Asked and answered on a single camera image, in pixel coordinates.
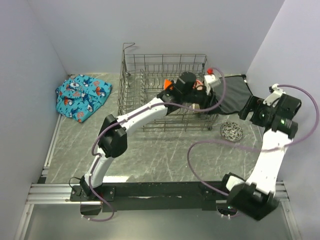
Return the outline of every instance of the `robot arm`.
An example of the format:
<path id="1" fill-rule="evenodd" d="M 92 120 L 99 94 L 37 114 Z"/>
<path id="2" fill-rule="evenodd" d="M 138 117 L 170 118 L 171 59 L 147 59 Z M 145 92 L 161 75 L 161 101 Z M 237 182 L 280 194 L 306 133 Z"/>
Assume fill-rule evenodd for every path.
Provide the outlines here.
<path id="1" fill-rule="evenodd" d="M 95 157 L 89 171 L 80 180 L 80 186 L 89 199 L 94 197 L 89 188 L 89 176 L 91 176 L 91 185 L 94 189 L 102 185 L 105 173 L 112 161 L 126 151 L 127 137 L 143 125 L 178 109 L 176 106 L 165 103 L 180 105 L 197 103 L 201 109 L 206 109 L 216 103 L 213 87 L 220 83 L 219 78 L 213 74 L 206 75 L 201 89 L 196 86 L 197 81 L 193 73 L 184 72 L 176 82 L 172 82 L 169 87 L 146 105 L 117 118 L 113 115 L 108 115 L 105 118 L 100 133 L 111 124 L 124 121 L 108 130 L 99 140 L 97 151 L 102 157 Z M 298 124 L 292 119 L 301 106 L 299 99 L 287 95 L 278 88 L 277 84 L 269 90 L 271 95 L 266 99 L 251 96 L 239 113 L 239 117 L 245 120 L 249 112 L 253 112 L 250 121 L 265 128 L 262 149 L 276 147 L 280 147 L 280 149 L 269 152 L 262 151 L 247 180 L 233 173 L 226 174 L 222 180 L 222 186 L 229 191 L 227 203 L 256 220 L 262 219 L 279 204 L 278 200 L 274 198 L 276 180 L 287 150 L 284 146 L 292 142 L 298 130 Z M 151 107 L 159 103 L 164 103 L 164 105 Z M 149 109 L 137 115 L 146 107 Z"/>

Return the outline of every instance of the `blue patterned fabric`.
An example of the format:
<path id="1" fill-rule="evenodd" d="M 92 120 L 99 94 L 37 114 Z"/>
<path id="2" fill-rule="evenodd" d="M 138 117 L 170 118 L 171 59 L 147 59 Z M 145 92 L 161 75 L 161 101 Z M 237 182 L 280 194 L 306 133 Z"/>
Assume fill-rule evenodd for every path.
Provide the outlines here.
<path id="1" fill-rule="evenodd" d="M 65 80 L 55 90 L 55 109 L 58 113 L 83 123 L 106 102 L 111 90 L 110 83 L 80 74 L 75 79 Z"/>

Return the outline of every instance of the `marble tabletop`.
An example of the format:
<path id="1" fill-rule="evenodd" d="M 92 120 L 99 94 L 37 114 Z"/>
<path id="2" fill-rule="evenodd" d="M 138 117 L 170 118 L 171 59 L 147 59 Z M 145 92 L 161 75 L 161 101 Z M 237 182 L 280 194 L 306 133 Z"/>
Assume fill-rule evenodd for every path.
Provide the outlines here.
<path id="1" fill-rule="evenodd" d="M 118 113 L 119 74 L 88 74 L 111 83 L 112 92 L 105 104 L 84 123 L 63 117 L 53 150 L 46 183 L 67 183 L 84 175 L 94 157 L 91 147 L 104 118 Z M 116 158 L 106 175 L 113 182 L 196 181 L 187 165 L 187 150 L 196 141 L 222 139 L 220 126 L 227 121 L 239 124 L 243 138 L 236 145 L 261 148 L 259 128 L 237 114 L 219 115 L 212 130 L 148 131 L 138 130 L 128 137 L 127 151 Z M 259 154 L 222 144 L 201 144 L 193 148 L 191 162 L 206 181 L 220 181 L 229 172 L 247 178 Z"/>

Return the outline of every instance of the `wire basket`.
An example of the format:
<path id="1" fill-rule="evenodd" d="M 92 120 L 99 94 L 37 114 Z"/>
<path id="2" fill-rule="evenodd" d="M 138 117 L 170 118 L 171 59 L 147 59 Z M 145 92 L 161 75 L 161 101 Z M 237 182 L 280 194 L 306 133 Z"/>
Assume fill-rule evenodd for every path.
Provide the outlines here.
<path id="1" fill-rule="evenodd" d="M 118 115 L 127 114 L 151 101 L 164 89 L 165 79 L 176 80 L 183 72 L 192 72 L 203 80 L 205 54 L 127 54 L 135 43 L 124 43 L 118 95 Z M 196 104 L 185 104 L 199 108 Z M 180 108 L 164 118 L 142 127 L 143 131 L 211 130 L 217 114 L 197 113 Z"/>

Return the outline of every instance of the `white wall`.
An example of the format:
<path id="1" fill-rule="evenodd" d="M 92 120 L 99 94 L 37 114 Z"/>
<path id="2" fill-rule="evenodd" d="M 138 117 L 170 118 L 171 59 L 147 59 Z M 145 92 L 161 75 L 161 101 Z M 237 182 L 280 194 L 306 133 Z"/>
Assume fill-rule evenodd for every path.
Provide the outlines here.
<path id="1" fill-rule="evenodd" d="M 0 5 L 0 238 L 10 240 L 41 174 L 66 72 L 28 2 Z"/>
<path id="2" fill-rule="evenodd" d="M 200 53 L 247 72 L 284 0 L 28 0 L 68 73 L 120 71 L 133 53 Z"/>
<path id="3" fill-rule="evenodd" d="M 300 86 L 320 104 L 320 1 L 286 0 L 255 56 L 247 77 L 253 93 L 266 97 L 273 83 Z M 302 100 L 295 120 L 297 138 L 315 121 L 315 110 L 296 90 L 287 93 Z M 303 239 L 319 239 L 320 128 L 308 140 L 290 148 L 280 169 Z"/>

